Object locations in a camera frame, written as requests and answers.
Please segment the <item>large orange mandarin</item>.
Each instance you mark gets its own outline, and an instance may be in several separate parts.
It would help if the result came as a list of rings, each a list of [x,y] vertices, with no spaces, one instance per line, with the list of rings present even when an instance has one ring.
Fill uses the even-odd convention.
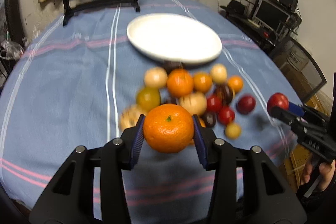
[[[179,153],[194,137],[191,114],[182,106],[164,104],[150,110],[143,123],[147,144],[160,153]]]

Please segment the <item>black desk shelf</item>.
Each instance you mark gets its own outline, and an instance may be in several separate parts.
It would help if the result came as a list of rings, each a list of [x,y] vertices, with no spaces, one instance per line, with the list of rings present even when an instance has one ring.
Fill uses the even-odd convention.
[[[302,18],[297,8],[295,12],[290,12],[279,0],[268,0],[289,14],[287,22],[277,31],[274,31],[255,18],[255,13],[261,1],[231,0],[228,5],[220,6],[219,14],[244,32],[266,54],[270,54],[283,40],[297,33]]]

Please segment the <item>cardboard box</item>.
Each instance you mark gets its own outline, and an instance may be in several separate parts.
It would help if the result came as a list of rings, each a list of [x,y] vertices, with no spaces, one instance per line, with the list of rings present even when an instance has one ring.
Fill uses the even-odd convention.
[[[308,102],[327,83],[311,54],[294,40],[275,50],[272,60],[302,103]]]

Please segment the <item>dark red plum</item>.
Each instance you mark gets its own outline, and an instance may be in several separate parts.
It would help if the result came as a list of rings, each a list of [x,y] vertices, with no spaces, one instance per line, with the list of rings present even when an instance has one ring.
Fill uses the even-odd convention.
[[[255,107],[256,100],[249,94],[242,96],[236,104],[237,111],[243,115],[248,115],[254,110]]]

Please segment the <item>small red tomato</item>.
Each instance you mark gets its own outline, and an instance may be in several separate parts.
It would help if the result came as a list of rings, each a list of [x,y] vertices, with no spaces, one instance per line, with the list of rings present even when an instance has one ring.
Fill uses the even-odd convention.
[[[213,94],[207,98],[207,111],[208,112],[218,113],[220,112],[221,108],[222,108],[222,102],[218,96]]]

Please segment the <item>small yellow-green fruit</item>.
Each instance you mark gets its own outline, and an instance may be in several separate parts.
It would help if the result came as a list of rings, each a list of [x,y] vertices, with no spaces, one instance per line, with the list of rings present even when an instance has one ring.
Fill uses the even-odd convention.
[[[237,139],[242,133],[242,128],[237,123],[229,123],[225,128],[225,135],[229,139]]]

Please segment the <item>pale beige round fruit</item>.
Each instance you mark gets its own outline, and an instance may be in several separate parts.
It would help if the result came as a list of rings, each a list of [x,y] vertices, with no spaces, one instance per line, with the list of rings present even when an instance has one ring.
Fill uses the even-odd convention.
[[[216,84],[223,84],[227,80],[227,69],[223,64],[215,64],[210,70],[210,76]]]

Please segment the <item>black speaker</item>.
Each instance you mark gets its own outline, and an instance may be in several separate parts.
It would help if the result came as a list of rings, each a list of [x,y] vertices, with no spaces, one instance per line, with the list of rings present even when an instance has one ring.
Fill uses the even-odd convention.
[[[279,2],[290,12],[295,12],[298,0],[279,0]]]

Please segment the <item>large beige potato-like fruit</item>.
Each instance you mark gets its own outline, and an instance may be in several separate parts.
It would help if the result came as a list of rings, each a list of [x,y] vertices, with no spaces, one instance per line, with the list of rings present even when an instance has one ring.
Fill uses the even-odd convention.
[[[201,92],[195,92],[179,98],[179,104],[191,115],[203,115],[207,109],[206,96]]]

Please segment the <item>dark purple fruit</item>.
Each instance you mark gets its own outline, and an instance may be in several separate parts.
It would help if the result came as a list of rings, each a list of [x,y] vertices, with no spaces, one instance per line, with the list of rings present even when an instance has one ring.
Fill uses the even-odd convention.
[[[162,67],[168,75],[175,69],[185,69],[185,65],[178,61],[165,61]]]

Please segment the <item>green-yellow tomato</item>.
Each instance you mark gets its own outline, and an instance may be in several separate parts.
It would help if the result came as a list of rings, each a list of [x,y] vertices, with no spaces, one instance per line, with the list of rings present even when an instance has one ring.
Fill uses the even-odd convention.
[[[136,104],[147,112],[159,106],[161,104],[161,95],[159,90],[150,87],[142,88],[137,93]]]

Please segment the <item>dark brown mangosteen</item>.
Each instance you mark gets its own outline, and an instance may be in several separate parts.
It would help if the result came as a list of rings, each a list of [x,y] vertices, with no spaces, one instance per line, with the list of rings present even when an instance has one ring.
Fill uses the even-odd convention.
[[[230,106],[235,94],[227,84],[220,84],[215,87],[214,94],[220,99],[223,106]]]

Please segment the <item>small orange tomato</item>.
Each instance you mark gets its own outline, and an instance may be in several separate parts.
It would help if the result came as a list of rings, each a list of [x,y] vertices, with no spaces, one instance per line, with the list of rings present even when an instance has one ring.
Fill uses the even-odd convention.
[[[194,90],[197,92],[202,92],[204,94],[208,93],[212,88],[213,79],[206,72],[198,72],[193,76]]]

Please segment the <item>dark purple plum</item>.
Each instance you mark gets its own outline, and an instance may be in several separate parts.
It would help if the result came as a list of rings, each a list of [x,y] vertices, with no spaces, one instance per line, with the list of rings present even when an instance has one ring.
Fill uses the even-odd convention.
[[[213,128],[216,125],[217,122],[217,116],[215,113],[213,112],[205,112],[202,115],[202,120],[205,123],[205,126],[207,128]]]

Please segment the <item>computer monitor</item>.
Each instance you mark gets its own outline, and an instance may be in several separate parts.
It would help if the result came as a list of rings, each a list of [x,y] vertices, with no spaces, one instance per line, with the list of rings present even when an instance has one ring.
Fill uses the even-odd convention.
[[[277,31],[287,22],[289,14],[270,1],[262,0],[255,13],[255,18],[263,25]]]

